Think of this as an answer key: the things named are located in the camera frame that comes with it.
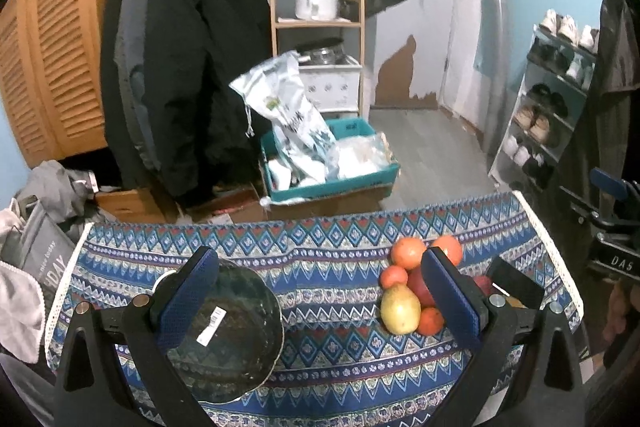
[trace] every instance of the white storage bin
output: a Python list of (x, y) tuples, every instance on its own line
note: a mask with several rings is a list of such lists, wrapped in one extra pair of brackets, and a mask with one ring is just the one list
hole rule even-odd
[(336, 66), (300, 66), (306, 97), (320, 112), (358, 111), (362, 66), (349, 55), (346, 60)]

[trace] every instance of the zigzag pattern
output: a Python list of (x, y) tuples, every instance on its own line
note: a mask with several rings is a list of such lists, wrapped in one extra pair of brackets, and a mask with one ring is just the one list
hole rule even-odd
[[(429, 241), (456, 234), (463, 273), (484, 273), (500, 255), (545, 287), (545, 301), (564, 306), (572, 328), (579, 318), (545, 247), (512, 194), (492, 194), (409, 212), (378, 212), (226, 227), (96, 225), (82, 245), (47, 361), (57, 368), (73, 310), (82, 300), (98, 308), (123, 306), (150, 293), (156, 279), (179, 268), (200, 245), (258, 272), (274, 292), (286, 327), (280, 359), (268, 381), (240, 400), (203, 403), (221, 427), (413, 427), (421, 425), (464, 370), (445, 328), (432, 337), (396, 337), (382, 327), (380, 271), (399, 237)], [(118, 346), (134, 399), (159, 421), (126, 346)], [(508, 383), (521, 348), (505, 362), (495, 391)]]

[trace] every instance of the drawstring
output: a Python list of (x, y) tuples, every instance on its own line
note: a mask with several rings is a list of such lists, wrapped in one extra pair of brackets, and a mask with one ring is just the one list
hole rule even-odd
[(251, 127), (251, 108), (247, 105), (246, 102), (244, 102), (244, 112), (246, 113), (246, 123), (248, 124), (247, 128), (246, 128), (246, 137), (247, 138), (252, 138), (255, 136), (254, 133), (254, 128)]

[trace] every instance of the black jacket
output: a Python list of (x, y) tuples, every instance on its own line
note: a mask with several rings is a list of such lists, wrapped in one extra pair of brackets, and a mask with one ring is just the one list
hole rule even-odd
[[(135, 148), (122, 117), (122, 100), (119, 109), (113, 108), (119, 98), (117, 68), (107, 64), (113, 62), (117, 22), (115, 31), (110, 26), (119, 16), (116, 4), (108, 0), (104, 18), (106, 139), (123, 180), (137, 183), (139, 158), (124, 159)], [(148, 0), (142, 100), (161, 181), (183, 204), (210, 197), (215, 182), (246, 181), (255, 171), (257, 143), (245, 135), (244, 103), (228, 84), (270, 56), (267, 0)], [(255, 113), (252, 120), (257, 136), (267, 130), (268, 124)]]

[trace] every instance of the yellow pear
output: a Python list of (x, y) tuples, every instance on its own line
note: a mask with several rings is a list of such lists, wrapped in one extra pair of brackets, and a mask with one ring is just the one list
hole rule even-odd
[(380, 315), (394, 335), (413, 333), (420, 323), (420, 301), (404, 284), (394, 284), (382, 294)]

